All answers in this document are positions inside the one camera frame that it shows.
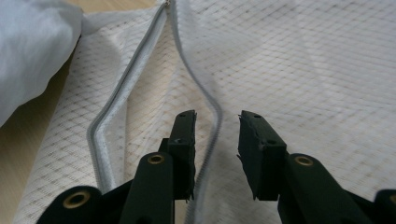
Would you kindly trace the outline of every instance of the white cloth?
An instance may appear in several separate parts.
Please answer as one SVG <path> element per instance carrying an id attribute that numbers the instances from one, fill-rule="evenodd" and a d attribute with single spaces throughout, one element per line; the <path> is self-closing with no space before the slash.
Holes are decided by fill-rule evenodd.
<path id="1" fill-rule="evenodd" d="M 82 11 L 60 0 L 0 1 L 0 126 L 70 57 Z"/>
<path id="2" fill-rule="evenodd" d="M 252 200 L 236 157 L 244 109 L 264 116 L 290 153 L 322 161 L 343 188 L 372 200 L 396 186 L 393 2 L 172 3 L 177 14 L 149 59 L 139 55 L 145 69 L 129 74 L 120 93 L 128 99 L 103 129 L 106 147 L 97 149 L 110 157 L 104 168 L 116 179 L 133 178 L 139 159 L 169 136 L 175 115 L 195 109 L 200 177 L 187 222 L 279 223 L 275 203 Z M 97 184 L 87 129 L 145 45 L 157 9 L 86 16 L 16 223 L 34 222 L 65 189 Z M 188 67 L 175 45 L 174 19 Z"/>

